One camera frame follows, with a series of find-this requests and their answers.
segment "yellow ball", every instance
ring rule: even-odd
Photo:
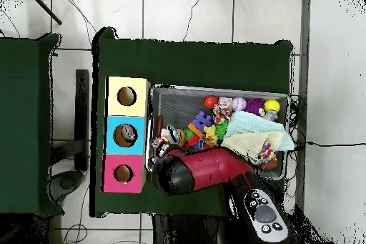
[[[269,110],[274,110],[275,112],[278,112],[280,110],[280,104],[278,101],[276,100],[267,100],[265,103],[264,103],[264,111],[265,112],[268,112]]]

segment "red ball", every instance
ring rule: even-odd
[[[219,102],[216,96],[207,96],[204,98],[204,105],[208,109],[214,108],[214,106]]]

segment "pink box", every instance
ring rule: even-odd
[[[120,165],[128,165],[132,169],[132,178],[129,182],[117,181],[114,170]],[[104,169],[104,192],[140,193],[146,180],[143,155],[106,155]]]

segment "gray button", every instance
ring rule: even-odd
[[[269,225],[263,225],[262,233],[265,233],[265,234],[271,233],[271,227]]]
[[[268,205],[262,205],[255,211],[255,220],[261,223],[271,223],[276,220],[276,213]]]

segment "green tablecloth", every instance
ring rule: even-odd
[[[0,213],[61,212],[47,195],[49,55],[58,41],[0,38]]]
[[[106,76],[142,77],[152,84],[289,94],[291,51],[289,41],[266,45],[124,40],[115,39],[110,27],[101,29],[93,40],[91,214],[223,213],[220,186],[173,197],[157,192],[151,183],[136,195],[100,191]]]

